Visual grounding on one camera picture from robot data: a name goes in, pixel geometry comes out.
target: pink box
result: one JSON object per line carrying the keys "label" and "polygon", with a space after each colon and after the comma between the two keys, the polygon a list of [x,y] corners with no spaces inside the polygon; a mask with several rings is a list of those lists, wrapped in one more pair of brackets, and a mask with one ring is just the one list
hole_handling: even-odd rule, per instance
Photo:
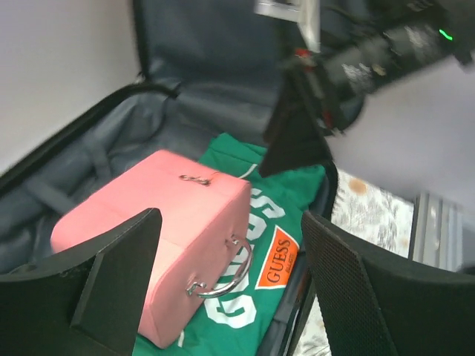
{"label": "pink box", "polygon": [[158,151],[61,218],[51,244],[64,251],[147,208],[160,209],[163,226],[139,333],[165,348],[203,302],[197,291],[209,291],[189,295],[191,285],[214,286],[240,248],[229,241],[246,240],[250,194],[245,180]]}

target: green led light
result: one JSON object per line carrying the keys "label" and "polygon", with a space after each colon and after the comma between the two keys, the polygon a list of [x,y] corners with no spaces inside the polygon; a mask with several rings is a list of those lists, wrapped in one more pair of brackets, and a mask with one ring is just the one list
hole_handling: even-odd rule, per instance
{"label": "green led light", "polygon": [[449,41],[453,41],[453,37],[449,36],[444,30],[439,30],[439,32]]}

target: suitcase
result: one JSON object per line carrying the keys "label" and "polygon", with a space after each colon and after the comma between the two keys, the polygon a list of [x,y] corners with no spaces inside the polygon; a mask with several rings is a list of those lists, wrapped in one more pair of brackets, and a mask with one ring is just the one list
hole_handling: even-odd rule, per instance
{"label": "suitcase", "polygon": [[[273,22],[254,6],[132,1],[137,83],[102,99],[0,178],[0,273],[50,256],[61,216],[159,149],[198,159],[222,132],[266,145],[282,78]],[[177,24],[180,31],[170,30]],[[338,184],[331,161],[310,207],[324,217]],[[314,296],[302,250],[258,355],[292,354]]]}
{"label": "suitcase", "polygon": [[232,285],[249,270],[250,201],[251,185],[246,180],[160,150],[61,218],[53,229],[51,245],[53,252],[62,252],[147,208],[159,208],[163,217],[160,244],[139,333],[165,349],[197,311],[203,293],[223,293],[200,286],[214,286],[241,247],[248,251],[243,262],[246,268]]}

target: white wall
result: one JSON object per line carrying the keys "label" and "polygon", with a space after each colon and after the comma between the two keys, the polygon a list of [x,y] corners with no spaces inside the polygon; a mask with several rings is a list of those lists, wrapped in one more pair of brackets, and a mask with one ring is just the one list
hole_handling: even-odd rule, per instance
{"label": "white wall", "polygon": [[128,3],[0,1],[0,172],[134,80]]}
{"label": "white wall", "polygon": [[402,197],[429,189],[475,211],[475,70],[450,60],[378,93],[330,145],[343,169]]}

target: green fabric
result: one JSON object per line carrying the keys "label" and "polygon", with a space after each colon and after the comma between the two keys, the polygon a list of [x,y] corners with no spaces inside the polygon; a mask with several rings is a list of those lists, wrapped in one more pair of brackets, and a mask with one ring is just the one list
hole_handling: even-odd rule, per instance
{"label": "green fabric", "polygon": [[[261,162],[265,152],[265,148],[243,144],[223,134],[213,140],[200,162],[241,177]],[[247,239],[254,246],[254,262],[249,278],[219,300],[206,300],[185,328],[182,340],[161,350],[145,338],[138,337],[133,355],[255,355],[284,293],[285,283],[273,283],[280,276],[284,276],[282,280],[285,281],[285,270],[280,270],[286,268],[289,272],[289,267],[293,266],[290,263],[295,260],[295,255],[288,252],[291,249],[284,247],[290,241],[289,235],[301,244],[302,214],[315,199],[324,175],[321,166],[288,171],[265,179],[257,168],[252,170],[246,177],[253,187]],[[275,233],[276,227],[286,234]],[[242,261],[241,252],[219,283],[229,282]],[[256,289],[258,284],[262,287],[262,283],[267,288]]]}

